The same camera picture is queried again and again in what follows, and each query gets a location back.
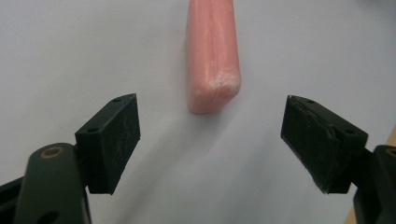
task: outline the white surface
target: white surface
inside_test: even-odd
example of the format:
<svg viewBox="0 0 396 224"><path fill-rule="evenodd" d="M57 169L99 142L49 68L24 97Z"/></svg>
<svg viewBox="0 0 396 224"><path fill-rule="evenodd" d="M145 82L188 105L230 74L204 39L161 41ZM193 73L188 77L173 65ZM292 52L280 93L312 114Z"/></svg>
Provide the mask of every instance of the white surface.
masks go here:
<svg viewBox="0 0 396 224"><path fill-rule="evenodd" d="M396 123L393 0L235 1L243 76L211 116L186 104L187 0L1 1L0 184L31 153L136 92L142 138L95 224L343 223L348 195L322 195L279 137L288 94L362 128Z"/></svg>

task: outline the pink object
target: pink object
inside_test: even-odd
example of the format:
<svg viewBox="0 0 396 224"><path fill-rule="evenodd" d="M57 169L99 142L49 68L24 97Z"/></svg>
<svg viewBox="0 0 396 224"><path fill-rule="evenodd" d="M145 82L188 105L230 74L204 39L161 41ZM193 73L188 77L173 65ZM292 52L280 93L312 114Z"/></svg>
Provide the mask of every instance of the pink object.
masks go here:
<svg viewBox="0 0 396 224"><path fill-rule="evenodd" d="M190 0L186 39L189 107L219 112L241 87L233 0Z"/></svg>

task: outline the wooden edge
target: wooden edge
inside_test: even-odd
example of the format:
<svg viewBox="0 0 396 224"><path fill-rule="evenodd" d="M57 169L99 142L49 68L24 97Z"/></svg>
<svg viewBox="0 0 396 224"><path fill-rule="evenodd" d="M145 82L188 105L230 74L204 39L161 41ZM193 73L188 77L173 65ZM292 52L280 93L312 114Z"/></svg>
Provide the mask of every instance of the wooden edge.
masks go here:
<svg viewBox="0 0 396 224"><path fill-rule="evenodd" d="M393 130L389 135L389 138L387 140L387 145L396 147L396 125L393 127ZM352 207L349 213L347 214L346 222L344 224L357 224L354 207Z"/></svg>

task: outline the dark object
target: dark object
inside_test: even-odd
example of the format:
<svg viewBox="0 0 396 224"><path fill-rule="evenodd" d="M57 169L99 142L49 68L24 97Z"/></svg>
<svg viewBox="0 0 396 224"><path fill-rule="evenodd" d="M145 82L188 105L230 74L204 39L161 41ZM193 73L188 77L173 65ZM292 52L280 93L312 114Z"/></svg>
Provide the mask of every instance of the dark object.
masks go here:
<svg viewBox="0 0 396 224"><path fill-rule="evenodd" d="M396 147L365 148L367 133L322 105L289 96L281 137L324 193L354 198L359 224L396 223Z"/></svg>
<svg viewBox="0 0 396 224"><path fill-rule="evenodd" d="M135 94L110 101L76 138L40 148L25 177L0 187L1 223L91 223L85 187L112 194L140 139Z"/></svg>

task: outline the pink cylindrical object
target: pink cylindrical object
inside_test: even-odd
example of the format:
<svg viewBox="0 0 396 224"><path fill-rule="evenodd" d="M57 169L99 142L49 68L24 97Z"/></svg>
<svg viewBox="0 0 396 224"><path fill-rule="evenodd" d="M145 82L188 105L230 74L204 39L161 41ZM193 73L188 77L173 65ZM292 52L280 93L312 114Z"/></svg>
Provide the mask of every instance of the pink cylindrical object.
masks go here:
<svg viewBox="0 0 396 224"><path fill-rule="evenodd" d="M241 86L233 0L190 0L186 40L190 110L219 112Z"/></svg>

